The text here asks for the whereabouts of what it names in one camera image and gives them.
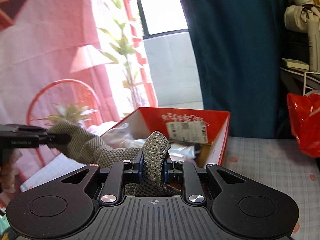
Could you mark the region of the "person left hand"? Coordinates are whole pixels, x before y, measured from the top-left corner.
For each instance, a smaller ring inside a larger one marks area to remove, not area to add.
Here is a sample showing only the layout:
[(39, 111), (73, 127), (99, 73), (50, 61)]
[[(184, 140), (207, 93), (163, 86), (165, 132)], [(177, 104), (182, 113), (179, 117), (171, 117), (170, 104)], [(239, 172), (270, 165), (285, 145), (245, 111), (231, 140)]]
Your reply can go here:
[(16, 162), (22, 156), (19, 149), (4, 149), (1, 161), (1, 189), (5, 193), (14, 193), (15, 177), (19, 174)]

